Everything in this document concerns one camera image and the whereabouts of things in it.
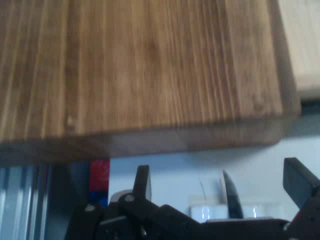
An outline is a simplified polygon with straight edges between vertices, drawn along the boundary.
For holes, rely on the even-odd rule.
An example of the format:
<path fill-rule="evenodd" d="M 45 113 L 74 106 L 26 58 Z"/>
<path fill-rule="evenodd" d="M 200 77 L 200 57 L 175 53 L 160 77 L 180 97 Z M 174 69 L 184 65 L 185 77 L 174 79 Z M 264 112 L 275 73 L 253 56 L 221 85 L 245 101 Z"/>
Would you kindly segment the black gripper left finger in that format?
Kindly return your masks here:
<path fill-rule="evenodd" d="M 133 189 L 107 207 L 89 203 L 77 207 L 66 240 L 194 240 L 199 223 L 169 205 L 151 201 L 148 165 L 137 168 Z"/>

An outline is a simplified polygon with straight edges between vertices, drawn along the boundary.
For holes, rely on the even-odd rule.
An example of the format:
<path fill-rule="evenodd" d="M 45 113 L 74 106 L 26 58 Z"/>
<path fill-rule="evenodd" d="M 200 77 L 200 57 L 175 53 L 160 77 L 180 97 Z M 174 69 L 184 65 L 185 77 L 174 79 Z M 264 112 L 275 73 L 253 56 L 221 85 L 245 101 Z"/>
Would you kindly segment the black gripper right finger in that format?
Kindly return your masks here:
<path fill-rule="evenodd" d="M 289 239 L 320 238 L 320 179 L 297 158 L 284 159 L 283 188 L 299 208 L 284 232 Z"/>

